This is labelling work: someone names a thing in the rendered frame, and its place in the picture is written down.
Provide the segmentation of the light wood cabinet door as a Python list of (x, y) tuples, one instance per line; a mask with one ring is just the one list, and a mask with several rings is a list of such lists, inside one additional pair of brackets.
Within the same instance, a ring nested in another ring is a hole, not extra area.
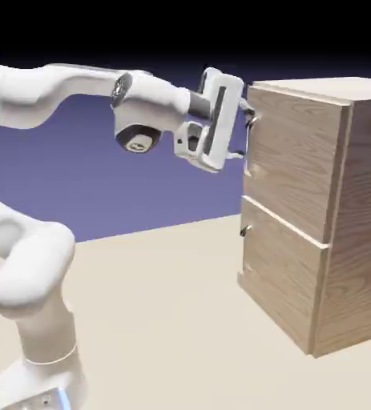
[(258, 117), (244, 193), (319, 243), (333, 225), (350, 101), (252, 86)]
[(247, 224), (249, 265), (240, 286), (306, 354), (313, 350), (318, 279), (330, 246), (319, 243), (247, 196), (240, 230)]

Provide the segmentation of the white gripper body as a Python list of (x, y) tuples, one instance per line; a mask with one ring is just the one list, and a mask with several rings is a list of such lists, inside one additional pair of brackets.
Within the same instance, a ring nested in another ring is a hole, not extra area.
[(216, 173), (223, 169), (228, 157), (244, 81), (213, 67), (204, 71), (203, 78), (202, 95), (211, 103), (212, 119), (209, 126), (203, 127), (196, 163), (201, 169)]

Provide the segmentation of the light wood cabinet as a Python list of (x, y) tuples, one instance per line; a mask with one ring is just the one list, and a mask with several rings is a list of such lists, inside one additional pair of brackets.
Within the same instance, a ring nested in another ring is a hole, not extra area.
[(371, 78), (254, 82), (239, 285), (306, 354), (371, 340)]

